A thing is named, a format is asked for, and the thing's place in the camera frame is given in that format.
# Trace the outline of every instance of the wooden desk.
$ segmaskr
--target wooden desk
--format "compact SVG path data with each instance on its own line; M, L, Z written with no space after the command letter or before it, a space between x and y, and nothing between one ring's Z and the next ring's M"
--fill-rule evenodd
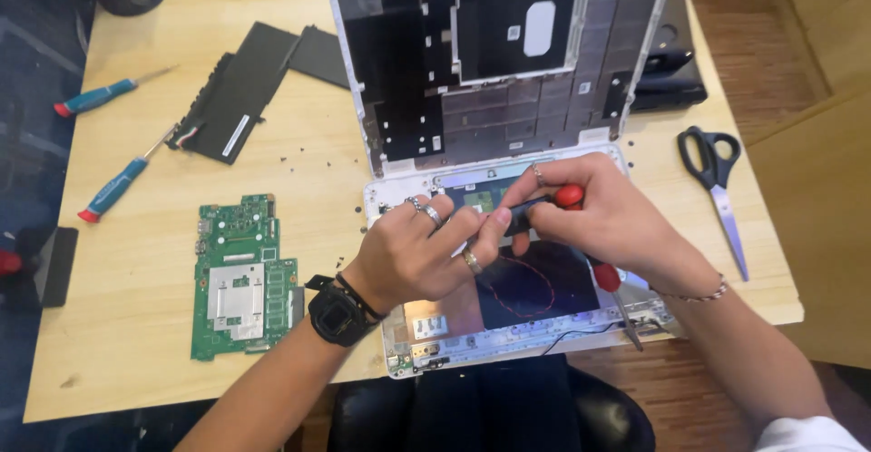
M634 164L632 178L764 318L799 321L801 305L746 155L733 169L729 194L752 278L747 284L739 282L710 196L680 165L674 137L688 126L738 133L694 12L691 18L710 98L687 112L630 120L623 149ZM201 204L274 193L281 254L299 258L301 280L330 273L339 257L354 257L366 224L354 207L371 180L354 107L347 91L294 72L232 168L163 149L100 224L76 217L187 112L218 58L238 48L256 20L296 33L308 24L334 30L327 0L166 0L132 19L98 14L84 88L181 66L78 119L60 215L61 225L80 229L78 250L66 306L43 314L25 422L217 397L257 360L244 354L190 360ZM558 350L622 343L605 334ZM376 332L336 380L385 374Z

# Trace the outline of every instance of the person's left hand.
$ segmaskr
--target person's left hand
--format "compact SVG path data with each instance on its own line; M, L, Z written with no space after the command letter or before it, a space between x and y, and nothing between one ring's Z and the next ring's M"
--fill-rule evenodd
M447 195L418 195L417 201L428 203L442 219L454 210ZM406 201L368 230L360 252L342 274L378 313L413 300L440 300L474 277L463 254L451 254L477 233L472 254L481 267L493 263L510 219L506 208L485 216L465 206L436 231L436 222Z

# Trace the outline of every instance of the person's right hand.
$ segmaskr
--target person's right hand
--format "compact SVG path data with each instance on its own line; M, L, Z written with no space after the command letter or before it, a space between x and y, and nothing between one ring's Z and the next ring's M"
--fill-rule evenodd
M552 193L565 184L574 183L584 189L582 211L563 211L549 202L537 203L529 209L529 223L541 239L574 246L650 282L671 280L686 263L710 267L701 253L617 169L611 157L591 153L542 162L538 170L546 187L538 187L535 173L529 168L505 192L500 207L512 207ZM528 246L528 233L514 236L512 247L516 255L525 253Z

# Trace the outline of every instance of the white sleeve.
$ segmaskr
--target white sleeve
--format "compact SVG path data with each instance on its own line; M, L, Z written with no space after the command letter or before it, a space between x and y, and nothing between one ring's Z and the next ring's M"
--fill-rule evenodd
M831 418L780 418L769 423L756 452L868 452Z

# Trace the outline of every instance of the blue screwdriver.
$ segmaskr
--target blue screwdriver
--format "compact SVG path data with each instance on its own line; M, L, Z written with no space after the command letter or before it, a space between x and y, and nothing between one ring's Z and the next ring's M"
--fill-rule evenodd
M140 84L146 82L149 79L154 79L158 76L162 76L172 69L177 68L178 64L173 64L172 66L168 66L163 69L159 69L158 71L154 71L153 73L148 73L145 76L139 77L137 79L121 79L117 83L113 85L109 85L103 88L93 89L91 91L86 91L75 98L71 98L68 101L63 103L55 103L55 111L62 117L69 117L73 113L81 113L87 112L88 110L93 110L109 101L114 100L120 95L127 93L128 91L133 91L139 87Z
M106 183L103 190L100 190L99 193L97 193L97 196L88 204L88 208L78 213L78 216L89 223L100 222L100 216L112 208L115 202L124 195L125 191L127 191L127 187L130 186L130 183L148 166L148 157L156 151L158 146L163 143L170 134L175 132L178 127L179 124L170 127L167 132L160 136L160 140L148 149L146 154L131 161L130 164L124 168L124 171L121 171L117 177Z

